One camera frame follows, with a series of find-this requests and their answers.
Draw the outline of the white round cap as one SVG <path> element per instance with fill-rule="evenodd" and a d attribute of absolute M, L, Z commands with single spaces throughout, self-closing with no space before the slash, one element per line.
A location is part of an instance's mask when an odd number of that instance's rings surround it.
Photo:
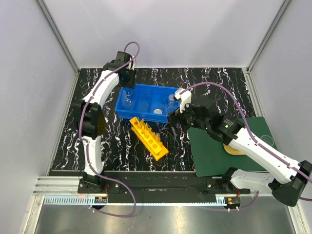
<path fill-rule="evenodd" d="M 161 109 L 155 109 L 154 110 L 154 114 L 161 115 L 162 114 L 162 110 Z"/>

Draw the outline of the clear round flask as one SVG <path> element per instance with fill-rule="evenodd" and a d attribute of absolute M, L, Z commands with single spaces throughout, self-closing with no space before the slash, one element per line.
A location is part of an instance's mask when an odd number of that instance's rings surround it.
<path fill-rule="evenodd" d="M 172 113 L 175 109 L 172 107 L 167 107 L 166 109 L 166 115 L 169 115 L 170 113 Z"/>

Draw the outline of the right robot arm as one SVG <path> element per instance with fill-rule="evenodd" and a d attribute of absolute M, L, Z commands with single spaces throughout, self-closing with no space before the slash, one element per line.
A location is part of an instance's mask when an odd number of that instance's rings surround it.
<path fill-rule="evenodd" d="M 251 158 L 266 172 L 248 172 L 229 168 L 222 177 L 226 193 L 250 189 L 270 193 L 284 205 L 294 207 L 311 179 L 312 164 L 285 156 L 250 131 L 246 123 L 235 117 L 221 115 L 217 108 L 187 103 L 167 116 L 171 127 L 179 124 L 185 132 L 191 127 L 206 131 L 214 140 L 230 146 Z"/>

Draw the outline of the small clear vial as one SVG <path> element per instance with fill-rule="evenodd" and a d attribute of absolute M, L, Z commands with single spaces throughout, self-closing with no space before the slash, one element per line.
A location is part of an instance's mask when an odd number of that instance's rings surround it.
<path fill-rule="evenodd" d="M 170 94 L 168 96 L 168 107 L 167 108 L 174 108 L 175 107 L 175 99 L 174 99 L 174 95 Z"/>

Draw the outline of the yellow test tube rack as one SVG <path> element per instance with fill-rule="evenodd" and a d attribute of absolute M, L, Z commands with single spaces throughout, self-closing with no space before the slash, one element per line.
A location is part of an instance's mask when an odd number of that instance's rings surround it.
<path fill-rule="evenodd" d="M 160 139 L 157 138 L 156 133 L 152 130 L 152 128 L 145 122 L 145 126 L 148 125 L 150 129 L 149 130 L 150 137 L 146 138 L 144 134 L 141 132 L 141 129 L 138 129 L 134 126 L 134 118 L 135 117 L 130 119 L 130 123 L 132 125 L 131 129 L 138 137 L 138 139 L 144 144 L 146 149 L 152 154 L 154 159 L 158 161 L 159 159 L 163 158 L 166 154 L 168 154 L 169 152 L 168 149 L 163 145 Z"/>

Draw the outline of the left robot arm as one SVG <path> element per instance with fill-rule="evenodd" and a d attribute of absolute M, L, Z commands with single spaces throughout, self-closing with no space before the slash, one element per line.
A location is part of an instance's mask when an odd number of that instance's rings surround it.
<path fill-rule="evenodd" d="M 78 193 L 101 193 L 105 191 L 105 181 L 101 161 L 101 137 L 105 131 L 103 106 L 111 91 L 118 85 L 135 87 L 136 70 L 134 57 L 119 51 L 111 62 L 103 66 L 103 71 L 92 90 L 73 104 L 78 138 L 83 143 L 85 167 L 79 179 Z"/>

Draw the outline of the blue plastic compartment bin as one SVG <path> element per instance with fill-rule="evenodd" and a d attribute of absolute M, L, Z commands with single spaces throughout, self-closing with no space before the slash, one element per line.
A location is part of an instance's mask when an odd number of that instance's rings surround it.
<path fill-rule="evenodd" d="M 119 118 L 132 119 L 137 117 L 145 121 L 167 123 L 166 109 L 168 107 L 168 96 L 175 94 L 177 87 L 156 86 L 147 84 L 136 84 L 132 91 L 131 109 L 125 110 L 121 105 L 122 87 L 116 102 L 115 110 Z M 179 102 L 175 101 L 174 109 L 178 108 Z M 154 114 L 155 109 L 161 109 L 162 114 Z"/>

